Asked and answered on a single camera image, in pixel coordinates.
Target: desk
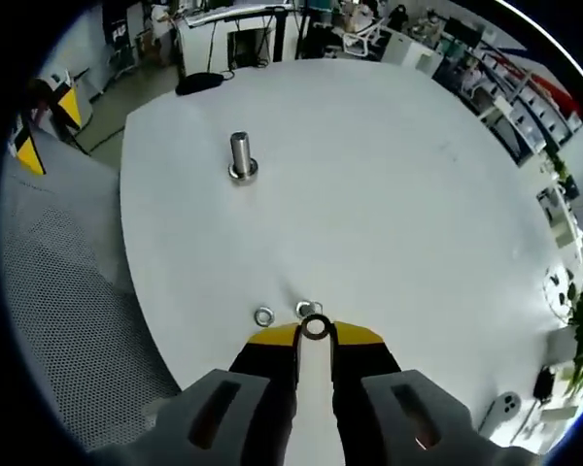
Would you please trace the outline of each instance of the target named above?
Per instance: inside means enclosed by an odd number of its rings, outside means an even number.
[[[583,235],[579,232],[576,218],[556,183],[553,184],[552,191],[557,198],[560,212],[556,212],[558,215],[554,218],[551,226],[560,248],[562,260],[575,277],[583,277]]]
[[[259,173],[237,187],[241,130]],[[559,325],[543,281],[561,259],[499,142],[429,77],[357,60],[241,69],[130,114],[122,150],[129,268],[181,388],[228,368],[258,306],[283,324],[306,298],[380,333],[475,423],[499,392],[532,391]],[[300,358],[286,462],[343,464],[328,342],[303,341]]]
[[[569,365],[571,362],[563,364],[564,367]],[[547,405],[540,406],[531,394],[523,397],[521,412],[501,425],[491,440],[502,447],[512,445],[528,449],[534,453],[546,454],[563,438],[567,430],[577,422],[583,413],[583,392],[576,396],[566,395],[568,384],[569,381],[562,379],[561,369],[558,370],[553,384],[551,401]],[[543,412],[545,410],[565,407],[577,407],[575,416],[544,425]]]
[[[239,5],[219,10],[224,11],[219,12],[215,10],[205,14],[207,16],[199,16],[196,19],[187,17],[175,21],[180,50],[184,60],[184,69],[187,75],[207,71],[210,43],[212,41],[210,71],[220,73],[228,70],[227,34],[238,30],[264,29],[267,26],[270,31],[270,36],[263,47],[265,49],[266,47],[269,48],[269,57],[270,61],[272,61],[274,56],[274,31],[278,21],[276,17],[272,17],[268,13],[264,17],[233,19],[234,17],[241,17],[241,15],[245,14],[264,12],[263,6]],[[285,22],[283,61],[295,59],[295,48],[299,37],[298,24],[301,22],[301,16],[296,16],[295,19],[297,19],[297,23],[294,20],[294,13],[289,13]],[[308,25],[309,21],[306,21],[303,37],[306,34]]]
[[[519,165],[519,173],[522,176],[523,183],[532,196],[537,196],[544,189],[555,184],[559,175],[555,172],[554,167],[550,164],[548,155],[545,151],[541,153],[532,153],[523,163]]]

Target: metal washer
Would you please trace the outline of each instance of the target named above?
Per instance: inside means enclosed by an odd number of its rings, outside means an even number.
[[[253,158],[251,158],[251,172],[250,173],[247,173],[243,177],[241,177],[235,171],[235,165],[233,163],[230,163],[229,164],[229,176],[236,183],[240,183],[240,184],[248,184],[248,183],[252,182],[253,179],[257,176],[257,171],[258,170],[259,170],[259,165],[257,164],[257,161],[254,160]]]
[[[302,308],[304,307],[309,307],[311,308],[311,312],[308,314],[303,314],[302,313]],[[321,314],[324,310],[324,307],[322,306],[322,303],[319,303],[317,301],[298,301],[298,303],[295,305],[295,316],[298,317],[299,319],[304,319],[307,318],[308,316],[312,316],[313,314]]]
[[[322,330],[320,333],[311,333],[307,325],[313,320],[319,320],[321,323],[323,323],[324,330]],[[307,337],[309,340],[321,340],[330,334],[331,329],[332,323],[330,322],[330,319],[323,314],[311,314],[302,320],[302,323],[300,324],[300,331],[302,332],[302,335]]]
[[[259,327],[269,327],[274,322],[274,313],[270,308],[266,308],[265,306],[258,308],[253,314],[253,317]]]

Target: office chair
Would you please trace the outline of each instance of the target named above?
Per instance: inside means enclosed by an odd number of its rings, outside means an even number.
[[[353,56],[369,56],[370,46],[376,46],[380,39],[380,31],[385,19],[382,18],[377,22],[365,27],[356,33],[346,32],[343,34],[343,51]]]
[[[179,393],[149,334],[122,244],[119,174],[40,130],[47,174],[6,155],[0,190],[5,301],[37,382],[85,449],[143,433]]]

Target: green leaves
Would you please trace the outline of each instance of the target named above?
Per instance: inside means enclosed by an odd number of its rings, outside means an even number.
[[[572,301],[574,299],[574,296],[576,296],[576,286],[574,285],[574,283],[571,283],[570,286],[567,288],[567,299]]]

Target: cable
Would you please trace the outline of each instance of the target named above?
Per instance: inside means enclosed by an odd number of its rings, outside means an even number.
[[[118,135],[119,133],[121,133],[121,131],[123,131],[125,129],[125,126],[122,126],[121,128],[119,128],[118,130],[110,133],[108,136],[106,136],[104,139],[102,139],[101,141],[99,141],[97,144],[95,144],[92,148],[90,148],[90,150],[88,151],[88,153],[92,153],[94,150],[96,150],[97,148],[99,148],[99,146],[101,146],[102,144],[110,141],[114,136]]]
[[[266,66],[268,66],[270,64],[270,42],[268,41],[268,36],[270,35],[270,24],[272,23],[272,19],[274,19],[274,15],[270,16],[270,19],[268,20],[267,25],[265,24],[265,19],[263,19],[263,17],[261,17],[261,23],[263,24],[263,37],[261,37],[261,44],[259,45],[259,48],[257,49],[257,53],[256,53],[256,66],[258,68],[265,68]],[[261,49],[263,49],[263,44],[265,42],[268,42],[268,58],[260,58],[261,57]]]
[[[231,73],[230,77],[224,78],[225,81],[231,81],[233,78],[235,78],[235,72],[233,70],[231,70],[230,68],[228,70],[221,71],[221,74],[222,73]]]
[[[74,144],[76,146],[76,148],[78,148],[78,150],[80,152],[82,152],[84,155],[88,155],[90,157],[90,151],[87,152],[85,150],[85,148],[83,148],[82,146],[80,146],[80,143],[78,142],[78,140],[76,139],[76,137],[73,134],[71,134],[71,132],[69,132],[69,134],[71,135],[70,139],[71,139],[72,144]]]
[[[214,23],[214,27],[212,28],[212,37],[210,39],[210,53],[207,57],[207,72],[210,72],[210,65],[212,64],[212,50],[214,49],[214,34],[216,34],[216,25],[218,22]]]
[[[240,32],[240,20],[236,19],[234,20],[235,22],[235,27],[237,28],[237,32]],[[235,34],[233,37],[233,58],[231,59],[231,65],[233,66],[233,69],[237,68],[237,34]]]
[[[298,18],[295,15],[296,11],[300,12],[301,10],[299,10],[298,7],[296,7],[295,0],[291,0],[291,4],[293,5],[293,10],[291,11],[291,14],[293,15],[293,20],[295,21],[295,27],[298,30],[298,37],[301,37],[302,33],[300,32],[300,24],[298,24]]]

